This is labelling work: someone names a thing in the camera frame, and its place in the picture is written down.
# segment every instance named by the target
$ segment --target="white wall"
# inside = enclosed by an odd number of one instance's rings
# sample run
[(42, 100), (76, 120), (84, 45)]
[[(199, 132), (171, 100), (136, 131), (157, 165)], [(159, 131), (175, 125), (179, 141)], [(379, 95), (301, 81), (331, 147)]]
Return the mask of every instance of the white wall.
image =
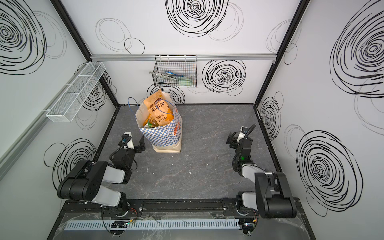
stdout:
[[(178, 2), (183, 6), (180, 12), (172, 7)], [(299, 4), (299, 0), (208, 0), (203, 7), (201, 2), (117, 0), (111, 4), (101, 0), (64, 0), (63, 4), (94, 55), (276, 53)], [(213, 81), (216, 86), (231, 85), (235, 89), (217, 92), (215, 87), (203, 84), (207, 61), (197, 62), (197, 88), (162, 89), (182, 92), (185, 101), (181, 103), (253, 103), (271, 61), (243, 62), (244, 81), (231, 75), (231, 69), (238, 71), (234, 61), (225, 63), (231, 67), (222, 76), (228, 74), (229, 79), (217, 77)], [(153, 71), (155, 62), (105, 64), (112, 69), (109, 73), (118, 89), (119, 103), (127, 103), (128, 97), (138, 101), (147, 97), (146, 91), (153, 84), (148, 72)]]
[[(14, 12), (10, 11), (11, 8), (6, 7), (8, 3), (3, 0), (0, 3), (4, 4), (1, 5), (1, 17), (13, 16)], [(12, 52), (5, 52), (4, 37), (9, 38), (9, 35), (4, 28), (0, 31), (0, 61), (3, 64), (0, 66), (0, 84), (2, 85), (0, 88), (2, 113), (0, 155), (68, 82), (78, 65), (84, 62), (81, 52), (49, 0), (34, 0), (26, 3), (19, 0), (18, 3), (26, 9), (25, 12), (28, 14), (21, 15), (20, 18), (30, 17), (31, 22), (36, 21), (35, 26), (41, 24), (43, 30), (40, 32), (36, 30), (36, 34), (42, 34), (44, 31), (42, 35), (46, 37), (47, 48), (44, 61), (42, 59), (38, 61), (38, 66), (31, 65), (24, 70), (20, 70), (19, 65), (6, 67), (4, 66), (6, 57), (25, 57), (25, 55), (18, 53), (14, 48)], [(53, 29), (51, 26), (57, 26), (61, 30)], [(34, 40), (38, 39), (41, 40), (41, 37), (36, 36)], [(66, 40), (65, 52), (63, 39)], [(43, 52), (34, 53), (39, 58), (43, 56)], [(25, 59), (23, 64), (31, 63), (28, 62), (30, 61), (28, 58)], [(48, 237), (62, 207), (62, 200), (57, 197), (52, 183), (54, 179), (58, 184), (58, 179), (52, 177), (52, 168), (45, 166), (43, 160), (48, 166), (53, 166), (65, 147), (67, 152), (74, 154), (71, 157), (62, 156), (60, 161), (74, 160), (72, 163), (75, 165), (76, 161), (81, 159), (92, 160), (115, 108), (100, 85), (97, 85), (96, 90), (91, 93), (91, 99), (99, 99), (99, 101), (94, 102), (91, 108), (83, 105), (72, 122), (48, 122), (0, 181), (1, 239), (41, 240)], [(87, 154), (84, 154), (83, 148), (87, 150)], [(21, 226), (16, 231), (15, 224)]]
[[(384, 234), (384, 99), (372, 98), (383, 96), (384, 1), (362, 11), (375, 1), (363, 8), (367, 2), (312, 0), (296, 42), (297, 58), (280, 64), (259, 106), (318, 240)], [(377, 76), (362, 77), (371, 74)], [(354, 86), (366, 81), (374, 84)]]

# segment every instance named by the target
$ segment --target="shopping bag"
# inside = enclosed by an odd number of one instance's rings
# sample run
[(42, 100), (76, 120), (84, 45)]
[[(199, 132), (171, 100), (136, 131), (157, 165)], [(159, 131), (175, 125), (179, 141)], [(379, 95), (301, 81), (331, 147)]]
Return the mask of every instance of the shopping bag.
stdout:
[(173, 120), (164, 126), (143, 128), (144, 121), (148, 119), (149, 111), (146, 105), (141, 104), (135, 114), (137, 125), (143, 135), (151, 142), (152, 147), (156, 152), (180, 152), (182, 119), (169, 94), (163, 93), (163, 95), (173, 111)]

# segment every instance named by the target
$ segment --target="white mesh basket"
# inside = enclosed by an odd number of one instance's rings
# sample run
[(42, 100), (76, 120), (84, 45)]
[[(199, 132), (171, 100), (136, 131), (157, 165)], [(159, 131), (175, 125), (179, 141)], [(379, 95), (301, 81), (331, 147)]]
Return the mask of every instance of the white mesh basket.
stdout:
[(71, 122), (104, 71), (102, 62), (88, 62), (46, 116), (53, 122)]

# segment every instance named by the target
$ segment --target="black robot arm segment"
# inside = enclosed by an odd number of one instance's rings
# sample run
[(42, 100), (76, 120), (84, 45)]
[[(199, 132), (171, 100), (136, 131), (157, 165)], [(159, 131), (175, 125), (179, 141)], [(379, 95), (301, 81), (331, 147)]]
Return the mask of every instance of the black robot arm segment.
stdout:
[(62, 199), (92, 201), (99, 192), (107, 162), (80, 160), (57, 189)]
[(284, 173), (257, 172), (255, 187), (257, 210), (262, 218), (296, 217), (296, 205)]

